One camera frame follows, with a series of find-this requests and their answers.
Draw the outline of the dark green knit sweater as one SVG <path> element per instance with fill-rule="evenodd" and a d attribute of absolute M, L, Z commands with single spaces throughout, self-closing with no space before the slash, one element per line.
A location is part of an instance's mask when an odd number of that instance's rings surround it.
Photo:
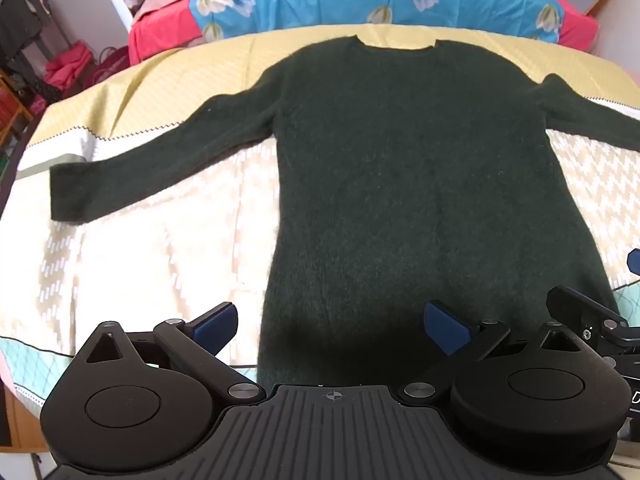
<path fill-rule="evenodd" d="M 639 146 L 634 118 L 472 44 L 336 38 L 138 148 L 54 166 L 51 217 L 99 219 L 275 138 L 280 222 L 259 382 L 399 384 L 437 360 L 422 325 L 430 300 L 523 332 L 548 318 L 558 285 L 614 306 L 553 130 Z"/>

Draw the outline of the yellow patterned bed cover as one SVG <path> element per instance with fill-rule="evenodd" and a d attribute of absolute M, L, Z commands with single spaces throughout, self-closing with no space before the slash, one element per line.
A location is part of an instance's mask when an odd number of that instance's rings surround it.
<path fill-rule="evenodd" d="M 401 25 L 314 26 L 176 49 L 55 104 L 6 189 L 1 215 L 1 378 L 38 413 L 100 323 L 130 332 L 196 318 L 232 301 L 239 330 L 220 352 L 253 375 L 262 302 L 279 221 L 276 144 L 239 152 L 143 202 L 83 226 L 50 215 L 55 162 L 109 158 L 174 128 L 207 98 L 250 87 L 307 44 L 355 36 L 375 47 L 437 40 L 476 44 L 533 80 L 549 74 L 637 116 L 639 81 L 617 65 L 557 44 L 474 30 Z"/>

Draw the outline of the red bags on floor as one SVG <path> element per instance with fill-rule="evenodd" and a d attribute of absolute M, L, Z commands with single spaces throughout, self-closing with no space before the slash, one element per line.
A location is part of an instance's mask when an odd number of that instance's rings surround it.
<path fill-rule="evenodd" d="M 44 68 L 44 81 L 61 91 L 87 89 L 130 66 L 127 47 L 105 48 L 94 56 L 81 40 L 58 54 Z"/>

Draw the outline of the red sheet under quilt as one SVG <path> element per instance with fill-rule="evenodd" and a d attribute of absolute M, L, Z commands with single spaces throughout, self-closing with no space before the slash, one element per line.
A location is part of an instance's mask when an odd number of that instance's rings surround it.
<path fill-rule="evenodd" d="M 190 0 L 179 0 L 163 9 L 145 14 L 132 24 L 129 33 L 129 56 L 139 63 L 157 53 L 206 40 L 189 9 Z M 564 11 L 560 40 L 557 44 L 576 50 L 589 50 L 598 32 L 597 21 L 582 14 L 567 0 L 556 0 Z"/>

